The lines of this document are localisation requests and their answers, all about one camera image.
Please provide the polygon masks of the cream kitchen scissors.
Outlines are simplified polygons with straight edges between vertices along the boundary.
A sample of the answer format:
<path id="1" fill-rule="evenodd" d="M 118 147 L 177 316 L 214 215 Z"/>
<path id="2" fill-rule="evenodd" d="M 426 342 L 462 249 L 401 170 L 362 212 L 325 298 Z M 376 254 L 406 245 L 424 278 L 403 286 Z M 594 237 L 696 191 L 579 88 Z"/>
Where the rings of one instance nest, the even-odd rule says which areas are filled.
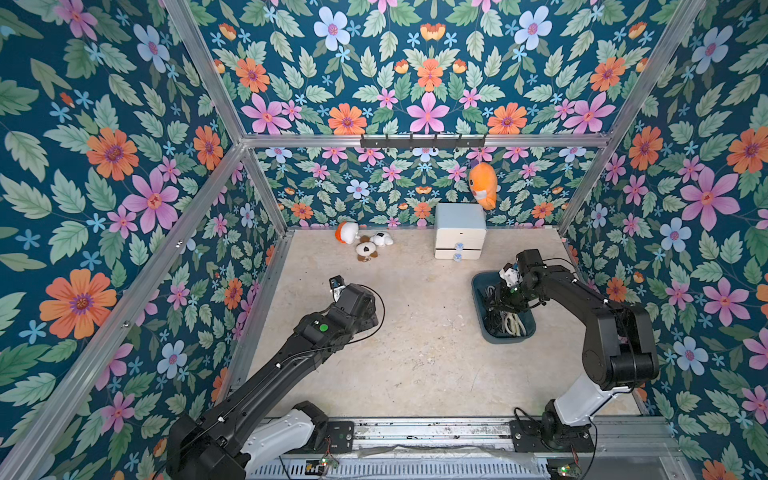
<path id="1" fill-rule="evenodd" d="M 502 327 L 511 337 L 525 337 L 527 329 L 519 315 L 513 312 L 502 313 Z"/>

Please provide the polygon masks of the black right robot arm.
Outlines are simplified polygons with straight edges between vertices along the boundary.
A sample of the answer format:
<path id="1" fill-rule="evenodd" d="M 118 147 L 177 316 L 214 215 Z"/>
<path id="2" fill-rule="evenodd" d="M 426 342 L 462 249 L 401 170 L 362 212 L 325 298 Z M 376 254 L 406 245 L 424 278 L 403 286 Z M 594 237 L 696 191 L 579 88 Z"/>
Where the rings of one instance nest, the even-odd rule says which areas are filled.
<path id="1" fill-rule="evenodd" d="M 555 302 L 585 328 L 583 373 L 542 414 L 542 428 L 571 433 L 588 427 L 594 415 L 619 394 L 632 392 L 660 372 L 650 314 L 643 307 L 612 300 L 572 271 L 541 262 L 499 270 L 499 312 L 518 319 Z"/>

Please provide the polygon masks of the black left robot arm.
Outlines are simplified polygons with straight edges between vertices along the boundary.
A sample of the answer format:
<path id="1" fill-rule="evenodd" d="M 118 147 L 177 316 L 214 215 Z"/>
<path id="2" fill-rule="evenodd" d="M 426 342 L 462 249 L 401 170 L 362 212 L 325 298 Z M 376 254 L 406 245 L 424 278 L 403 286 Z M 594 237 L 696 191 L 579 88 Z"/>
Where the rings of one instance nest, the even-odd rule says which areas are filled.
<path id="1" fill-rule="evenodd" d="M 207 411 L 182 414 L 167 438 L 163 471 L 171 479 L 245 479 L 296 449 L 325 440 L 328 417 L 309 401 L 272 422 L 273 408 L 306 376 L 346 346 L 382 326 L 381 296 L 360 284 L 331 280 L 332 303 L 301 318 L 278 352 L 249 380 Z"/>

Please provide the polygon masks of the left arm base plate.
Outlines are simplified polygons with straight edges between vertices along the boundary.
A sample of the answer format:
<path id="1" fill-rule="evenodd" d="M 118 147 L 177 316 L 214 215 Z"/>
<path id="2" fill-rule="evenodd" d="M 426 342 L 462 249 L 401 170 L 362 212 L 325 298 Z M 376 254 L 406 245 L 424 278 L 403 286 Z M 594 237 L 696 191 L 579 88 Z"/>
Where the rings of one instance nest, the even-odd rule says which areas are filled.
<path id="1" fill-rule="evenodd" d="M 355 423 L 327 421 L 315 427 L 309 447 L 316 453 L 349 453 L 353 450 Z"/>

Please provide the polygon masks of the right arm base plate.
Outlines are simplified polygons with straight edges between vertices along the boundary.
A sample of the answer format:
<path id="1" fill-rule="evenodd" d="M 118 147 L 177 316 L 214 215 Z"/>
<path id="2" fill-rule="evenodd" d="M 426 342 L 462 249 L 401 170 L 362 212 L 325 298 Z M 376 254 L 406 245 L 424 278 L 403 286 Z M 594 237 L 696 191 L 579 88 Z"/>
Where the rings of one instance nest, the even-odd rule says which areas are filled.
<path id="1" fill-rule="evenodd" d="M 509 428 L 518 453 L 587 453 L 595 449 L 589 425 L 570 427 L 521 419 L 512 420 Z"/>

